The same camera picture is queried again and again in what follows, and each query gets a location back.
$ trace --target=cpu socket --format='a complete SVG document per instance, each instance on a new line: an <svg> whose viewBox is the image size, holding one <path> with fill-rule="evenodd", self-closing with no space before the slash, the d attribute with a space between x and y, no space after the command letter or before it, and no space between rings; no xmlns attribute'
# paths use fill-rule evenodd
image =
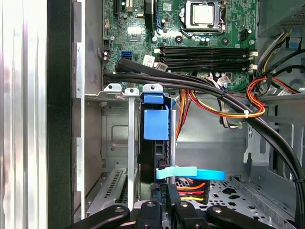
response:
<svg viewBox="0 0 305 229"><path fill-rule="evenodd" d="M184 24L182 31L223 33L225 6L224 0L187 0L185 7L179 13L180 20Z"/></svg>

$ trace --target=blue drive bracket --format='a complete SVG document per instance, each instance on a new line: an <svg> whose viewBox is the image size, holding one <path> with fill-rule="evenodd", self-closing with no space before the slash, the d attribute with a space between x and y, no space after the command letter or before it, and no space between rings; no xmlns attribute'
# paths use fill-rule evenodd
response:
<svg viewBox="0 0 305 229"><path fill-rule="evenodd" d="M145 104L163 104L163 94L144 94ZM169 109L144 110L144 139L145 140L168 140Z"/></svg>
<svg viewBox="0 0 305 229"><path fill-rule="evenodd" d="M197 167L167 167L156 169L156 178L187 177L198 180L224 180L225 172L220 170L197 169Z"/></svg>

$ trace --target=blue sata port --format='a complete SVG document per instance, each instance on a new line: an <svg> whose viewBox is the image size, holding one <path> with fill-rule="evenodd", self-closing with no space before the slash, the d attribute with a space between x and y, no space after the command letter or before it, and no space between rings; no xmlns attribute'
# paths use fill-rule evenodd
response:
<svg viewBox="0 0 305 229"><path fill-rule="evenodd" d="M125 58L127 60L131 60L132 59L132 51L122 51L121 52L121 57Z"/></svg>

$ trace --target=motherboard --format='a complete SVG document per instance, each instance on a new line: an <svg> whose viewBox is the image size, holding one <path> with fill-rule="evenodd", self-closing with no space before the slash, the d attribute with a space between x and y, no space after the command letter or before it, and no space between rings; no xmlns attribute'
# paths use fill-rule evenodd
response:
<svg viewBox="0 0 305 229"><path fill-rule="evenodd" d="M169 72L200 66L226 77L232 91L249 82L256 0L105 0L103 66L126 58ZM198 77L210 77L199 72Z"/></svg>

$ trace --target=black ram slot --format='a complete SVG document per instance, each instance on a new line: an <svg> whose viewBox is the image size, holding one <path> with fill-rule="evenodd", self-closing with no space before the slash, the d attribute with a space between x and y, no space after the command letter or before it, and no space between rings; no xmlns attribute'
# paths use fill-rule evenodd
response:
<svg viewBox="0 0 305 229"><path fill-rule="evenodd" d="M171 58L209 58L209 59L245 59L247 49L214 48L214 47L186 47L163 46L160 48L161 57Z"/></svg>
<svg viewBox="0 0 305 229"><path fill-rule="evenodd" d="M194 71L200 66L211 68L214 71L224 72L244 72L248 67L248 62L241 61L216 61L216 60L189 60L189 59L161 59L161 62L172 71Z"/></svg>
<svg viewBox="0 0 305 229"><path fill-rule="evenodd" d="M120 0L113 0L113 16L118 21L120 15Z"/></svg>

